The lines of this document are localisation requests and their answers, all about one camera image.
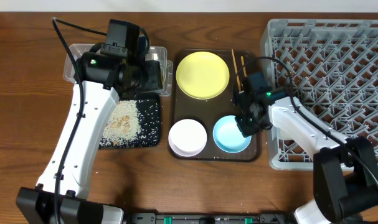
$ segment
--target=wooden table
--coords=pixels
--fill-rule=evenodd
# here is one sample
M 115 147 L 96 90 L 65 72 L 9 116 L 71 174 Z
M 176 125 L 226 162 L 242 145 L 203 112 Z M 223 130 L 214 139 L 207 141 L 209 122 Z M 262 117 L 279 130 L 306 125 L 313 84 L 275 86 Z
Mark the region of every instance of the wooden table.
M 0 223 L 25 223 L 15 200 L 35 187 L 55 149 L 69 111 L 72 84 L 62 78 L 65 50 L 52 16 L 106 32 L 111 18 L 143 26 L 168 59 L 186 47 L 248 49 L 259 53 L 273 18 L 378 19 L 378 14 L 298 13 L 0 13 Z M 69 44 L 102 36 L 60 25 Z M 171 98 L 162 98 L 163 133 L 157 147 L 101 150 L 89 200 L 138 211 L 190 213 L 291 212 L 313 198 L 312 172 L 273 170 L 266 136 L 255 162 L 200 162 L 167 150 Z M 363 214 L 378 219 L 378 208 Z

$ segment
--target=metal grid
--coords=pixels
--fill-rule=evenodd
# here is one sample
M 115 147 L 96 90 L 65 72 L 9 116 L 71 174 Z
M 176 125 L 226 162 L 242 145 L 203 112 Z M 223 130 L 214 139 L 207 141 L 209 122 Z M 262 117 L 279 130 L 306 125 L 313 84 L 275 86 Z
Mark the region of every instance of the metal grid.
M 368 138 L 378 160 L 378 29 L 372 25 L 370 22 L 367 32 L 348 34 L 313 30 L 348 28 L 348 21 L 312 22 L 296 26 L 298 29 L 281 29 L 270 37 L 269 55 L 292 71 L 295 95 L 311 113 L 351 138 Z M 274 62 L 272 67 L 276 87 L 287 86 L 288 75 L 283 67 Z M 294 141 L 278 140 L 278 161 L 311 159 Z

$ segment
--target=white bowl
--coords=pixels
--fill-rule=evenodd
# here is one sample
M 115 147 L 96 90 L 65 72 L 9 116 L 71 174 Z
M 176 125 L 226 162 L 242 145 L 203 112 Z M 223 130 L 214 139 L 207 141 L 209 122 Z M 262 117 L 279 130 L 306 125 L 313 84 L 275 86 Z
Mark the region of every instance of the white bowl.
M 183 119 L 176 122 L 169 130 L 168 143 L 180 156 L 195 156 L 207 144 L 207 131 L 198 121 Z

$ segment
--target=yellow bowl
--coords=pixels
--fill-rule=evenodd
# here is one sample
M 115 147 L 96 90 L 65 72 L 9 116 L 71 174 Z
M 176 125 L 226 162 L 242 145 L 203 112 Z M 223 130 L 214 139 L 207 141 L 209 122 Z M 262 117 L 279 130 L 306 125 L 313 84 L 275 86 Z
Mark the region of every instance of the yellow bowl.
M 223 59 L 210 52 L 189 54 L 176 69 L 177 85 L 185 94 L 199 100 L 221 94 L 229 83 L 229 76 Z

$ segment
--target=blue plate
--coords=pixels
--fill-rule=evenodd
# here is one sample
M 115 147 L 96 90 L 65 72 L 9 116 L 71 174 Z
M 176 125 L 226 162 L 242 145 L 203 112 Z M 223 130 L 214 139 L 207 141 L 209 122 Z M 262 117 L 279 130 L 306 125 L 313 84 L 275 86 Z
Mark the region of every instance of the blue plate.
M 215 144 L 228 153 L 243 151 L 251 141 L 251 136 L 243 137 L 234 118 L 234 115 L 228 115 L 219 119 L 212 132 Z

